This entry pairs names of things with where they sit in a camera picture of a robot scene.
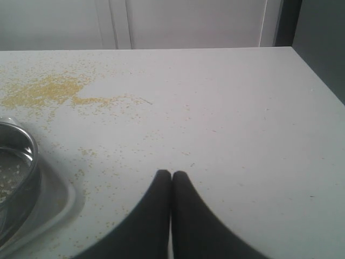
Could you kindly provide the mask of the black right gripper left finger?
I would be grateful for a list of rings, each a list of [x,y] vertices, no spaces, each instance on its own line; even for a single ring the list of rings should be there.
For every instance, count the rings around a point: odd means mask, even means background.
[[[128,216],[75,258],[168,258],[171,189],[170,172],[157,171]]]

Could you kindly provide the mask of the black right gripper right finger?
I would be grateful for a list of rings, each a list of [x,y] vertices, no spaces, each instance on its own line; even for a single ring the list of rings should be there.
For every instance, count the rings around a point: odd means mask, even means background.
[[[266,258],[229,230],[209,209],[187,173],[172,177],[174,258]]]

